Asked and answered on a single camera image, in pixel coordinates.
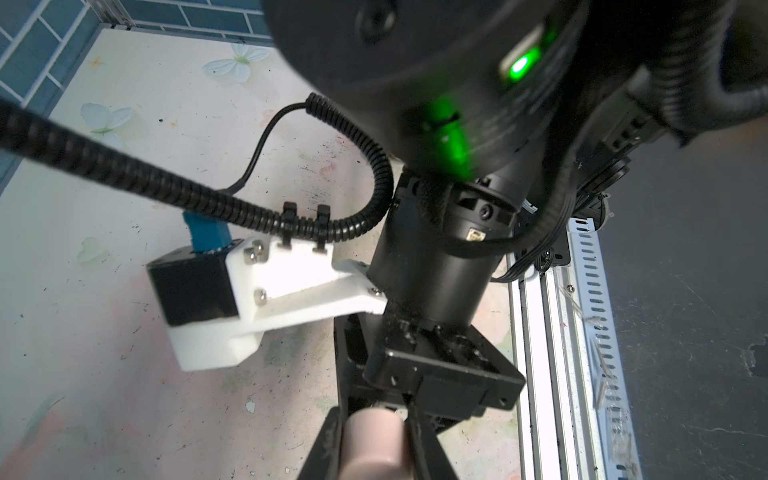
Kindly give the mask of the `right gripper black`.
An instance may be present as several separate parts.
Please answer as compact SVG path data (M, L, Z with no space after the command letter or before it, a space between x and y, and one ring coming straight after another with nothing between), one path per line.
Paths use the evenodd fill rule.
M345 415L377 403L407 406L413 478L457 480L431 421L510 411L524 376L472 320L498 257L445 252L419 211L420 179L401 175L368 269L387 298L381 314L334 320L339 407L329 410L298 480L337 480Z

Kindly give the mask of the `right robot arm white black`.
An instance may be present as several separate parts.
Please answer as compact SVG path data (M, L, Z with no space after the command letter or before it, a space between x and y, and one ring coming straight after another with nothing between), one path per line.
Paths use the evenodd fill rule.
M438 435L508 410L523 376L473 326L650 137L767 112L763 1L267 1L287 62L404 168L335 322L331 478L451 479Z

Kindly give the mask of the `pink stapler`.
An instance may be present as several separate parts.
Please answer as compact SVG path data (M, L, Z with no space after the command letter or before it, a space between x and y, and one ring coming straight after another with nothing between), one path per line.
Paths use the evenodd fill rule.
M412 479L404 420L394 411L366 408L345 422L339 479Z

